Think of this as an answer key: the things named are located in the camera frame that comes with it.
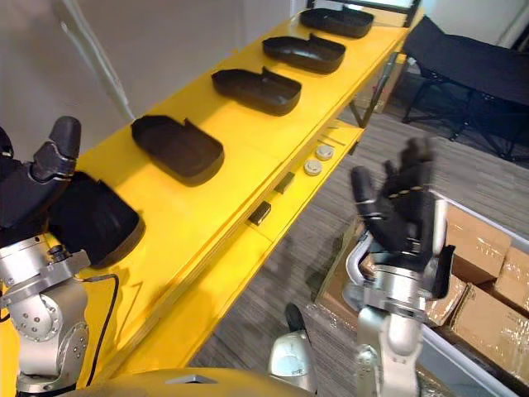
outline black tray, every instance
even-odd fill
[[[144,116],[132,123],[132,137],[165,172],[187,186],[210,180],[224,162],[222,143],[167,116]]]
[[[212,75],[213,86],[222,95],[275,116],[287,114],[299,102],[301,84],[272,73],[244,69],[220,70]]]
[[[313,35],[308,40],[291,36],[271,37],[263,41],[266,55],[318,73],[332,73],[344,59],[346,47]]]
[[[312,8],[303,11],[299,18],[299,21],[305,26],[341,36],[354,37],[355,39],[367,35],[371,25],[373,25],[373,20],[373,14],[351,10],[347,7],[343,7],[341,11]]]
[[[95,268],[124,258],[145,231],[134,209],[104,182],[84,172],[74,174],[48,213],[50,232],[68,251],[85,250]]]

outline brown cardboard box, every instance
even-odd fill
[[[428,325],[440,327],[454,312],[455,307],[460,302],[461,297],[466,289],[466,283],[455,277],[450,276],[450,289],[444,299],[434,300],[427,303],[426,313]]]
[[[352,329],[356,329],[358,324],[358,312],[353,310],[345,302],[342,298],[341,291],[349,279],[346,270],[347,256],[355,247],[363,231],[364,225],[362,222],[356,221],[344,233],[341,249],[336,255],[332,267],[327,273],[327,277],[323,281],[320,292],[316,297],[316,303],[330,310]]]
[[[511,247],[490,291],[507,306],[529,315],[529,255]]]
[[[511,237],[452,205],[446,220],[446,244],[455,246],[452,273],[475,285],[496,279]]]
[[[529,385],[529,319],[475,285],[467,288],[448,335]]]

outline gray carpet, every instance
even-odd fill
[[[348,112],[341,118],[353,121]],[[318,394],[355,395],[355,335],[310,303],[355,216],[351,168],[367,166],[380,183],[382,161],[396,160],[408,138],[428,134],[391,116],[375,115],[354,155],[342,161],[293,224],[192,365],[265,372],[274,339],[287,332],[283,310],[292,301],[304,308],[316,349]],[[529,170],[443,138],[436,138],[436,147],[437,191],[529,237]]]

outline yellow shelf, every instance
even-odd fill
[[[360,139],[364,130],[353,127],[345,122],[336,120],[332,126],[327,128],[323,136],[312,146],[311,155],[299,161],[292,171],[295,176],[293,182],[284,194],[273,191],[265,199],[272,205],[272,210],[264,221],[256,226],[253,223],[247,224],[269,238],[271,241],[282,236],[299,213],[308,204],[308,201],[321,187],[322,181],[327,179],[331,172],[340,164],[340,160],[349,151],[354,142]],[[314,152],[322,143],[334,148],[334,156],[327,161],[322,161],[323,171],[317,177],[305,174],[303,164],[306,160],[317,160]]]
[[[205,266],[240,232],[245,220],[286,173],[306,158],[326,127],[397,48],[407,30],[374,26],[359,40],[316,32],[346,46],[341,67],[329,75],[305,72],[264,56],[264,38],[306,38],[309,32],[297,18],[286,21],[149,112],[179,121],[187,117],[224,145],[225,163],[207,183],[189,188],[170,178],[136,147],[129,126],[80,159],[81,170],[104,180],[146,223],[143,239],[125,259],[107,270],[87,270],[82,274],[114,272],[121,281],[116,310],[99,358],[99,379],[114,373],[175,304],[186,304],[184,294],[202,276]],[[288,115],[274,117],[257,112],[213,89],[211,73],[215,70],[259,71],[262,66],[302,84],[301,99]],[[106,315],[112,294],[109,284],[87,285],[86,318],[91,337],[80,385],[88,377],[98,329]],[[3,324],[2,395],[14,393],[17,349],[13,327]]]
[[[217,254],[114,375],[186,366],[363,132],[334,122],[322,138],[335,147],[324,171],[308,176],[303,171],[306,159],[296,165],[285,193],[269,196],[272,211],[263,223],[240,227],[233,243]]]

